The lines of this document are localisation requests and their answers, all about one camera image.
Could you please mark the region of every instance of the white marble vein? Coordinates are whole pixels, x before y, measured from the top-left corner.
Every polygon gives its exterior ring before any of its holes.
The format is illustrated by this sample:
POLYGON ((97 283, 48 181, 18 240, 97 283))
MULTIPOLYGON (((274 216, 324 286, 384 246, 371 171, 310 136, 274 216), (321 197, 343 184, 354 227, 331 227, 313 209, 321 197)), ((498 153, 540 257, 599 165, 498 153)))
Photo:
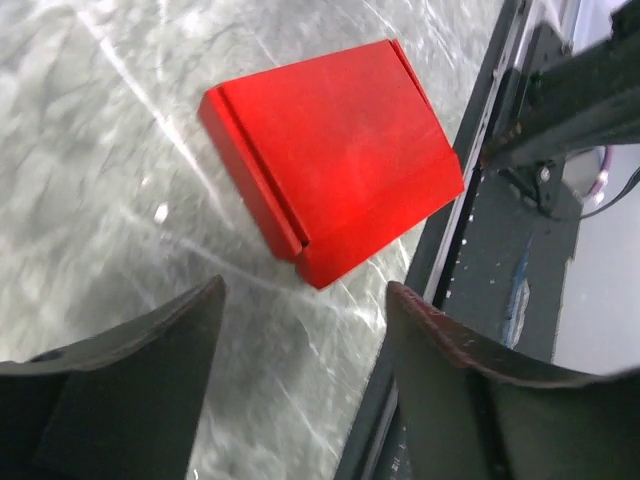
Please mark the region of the white marble vein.
POLYGON ((222 274, 189 478, 331 478, 420 226, 316 292, 270 256, 196 108, 223 80, 395 36, 453 138, 499 3, 0 2, 0 360, 222 274))

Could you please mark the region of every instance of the purple cable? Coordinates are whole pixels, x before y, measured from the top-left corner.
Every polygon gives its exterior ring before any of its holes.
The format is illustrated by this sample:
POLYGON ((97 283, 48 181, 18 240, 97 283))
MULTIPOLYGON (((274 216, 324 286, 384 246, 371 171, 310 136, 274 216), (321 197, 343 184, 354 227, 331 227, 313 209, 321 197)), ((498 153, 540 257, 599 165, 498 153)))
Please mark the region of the purple cable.
POLYGON ((602 192, 604 187, 607 185, 607 181, 609 180, 609 170, 611 170, 611 159, 613 157, 613 147, 608 145, 604 147, 604 155, 602 158, 602 166, 600 167, 600 173, 598 173, 598 178, 593 183, 591 188, 589 189, 589 193, 587 196, 592 198, 602 192))

